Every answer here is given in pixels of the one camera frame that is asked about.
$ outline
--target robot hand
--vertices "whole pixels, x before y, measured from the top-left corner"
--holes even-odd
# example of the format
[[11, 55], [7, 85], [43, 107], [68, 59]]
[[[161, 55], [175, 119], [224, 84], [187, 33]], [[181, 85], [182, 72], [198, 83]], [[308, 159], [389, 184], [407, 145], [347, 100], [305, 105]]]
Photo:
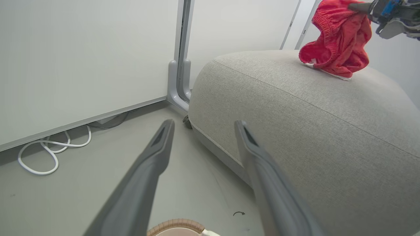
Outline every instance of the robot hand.
[[400, 33], [420, 40], [420, 0], [375, 0], [372, 3], [352, 3], [349, 9], [369, 16], [379, 24], [376, 33], [390, 39]]

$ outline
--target fabric upholstery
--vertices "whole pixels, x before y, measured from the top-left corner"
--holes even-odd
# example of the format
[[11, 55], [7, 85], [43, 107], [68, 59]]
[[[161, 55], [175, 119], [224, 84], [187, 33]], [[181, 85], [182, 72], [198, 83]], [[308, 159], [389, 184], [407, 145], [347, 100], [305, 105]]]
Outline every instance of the fabric upholstery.
[[343, 81], [298, 51], [220, 56], [198, 75], [189, 119], [238, 165], [233, 123], [245, 120], [329, 235], [420, 230], [420, 112], [372, 68]]
[[251, 186], [251, 180], [245, 172], [241, 163], [237, 162], [236, 159], [231, 158], [224, 150], [217, 146], [215, 142], [207, 138], [204, 134], [193, 127], [194, 134], [201, 143], [206, 146], [214, 155], [216, 155], [227, 167], [229, 167], [235, 174], [237, 174], [245, 183]]

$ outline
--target white wall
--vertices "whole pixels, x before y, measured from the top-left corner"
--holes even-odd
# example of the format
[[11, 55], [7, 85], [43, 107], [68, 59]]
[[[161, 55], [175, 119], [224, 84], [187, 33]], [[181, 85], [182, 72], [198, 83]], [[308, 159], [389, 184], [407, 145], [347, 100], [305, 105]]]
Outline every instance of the white wall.
[[296, 44], [305, 28], [306, 22], [308, 21], [308, 16], [310, 15], [316, 1], [317, 0], [301, 0], [299, 9], [286, 38], [286, 42], [284, 43], [284, 50], [295, 49]]
[[[372, 38], [365, 46], [369, 66], [395, 80], [420, 108], [420, 42], [400, 34], [392, 39], [382, 39], [375, 33], [378, 25], [371, 24]], [[320, 31], [312, 24], [304, 41], [316, 40]]]
[[301, 49], [305, 44], [317, 40], [320, 34], [321, 32], [319, 29], [314, 24], [311, 24], [306, 30], [305, 37], [303, 38], [299, 49]]
[[196, 0], [187, 58], [190, 87], [214, 57], [249, 50], [278, 50], [298, 0]]
[[0, 145], [166, 96], [176, 0], [0, 2]]

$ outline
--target small debris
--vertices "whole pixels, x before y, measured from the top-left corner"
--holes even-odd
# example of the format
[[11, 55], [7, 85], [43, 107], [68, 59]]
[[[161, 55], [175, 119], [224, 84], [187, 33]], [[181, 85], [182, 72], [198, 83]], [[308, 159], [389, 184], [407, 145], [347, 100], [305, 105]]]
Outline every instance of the small debris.
[[236, 214], [236, 213], [242, 213], [242, 215], [245, 215], [245, 213], [244, 213], [244, 212], [242, 212], [242, 211], [237, 211], [237, 212], [235, 212], [235, 213], [234, 213], [234, 216], [235, 216], [235, 214]]

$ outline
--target red cloth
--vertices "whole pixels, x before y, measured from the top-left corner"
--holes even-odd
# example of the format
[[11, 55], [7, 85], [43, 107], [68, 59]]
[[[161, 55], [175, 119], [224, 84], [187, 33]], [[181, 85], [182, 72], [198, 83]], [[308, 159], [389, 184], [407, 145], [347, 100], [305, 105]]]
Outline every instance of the red cloth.
[[353, 72], [369, 64], [363, 47], [372, 37], [370, 20], [364, 14], [347, 9], [357, 0], [323, 0], [312, 18], [321, 31], [316, 41], [307, 43], [299, 52], [303, 63], [333, 75], [351, 78]]

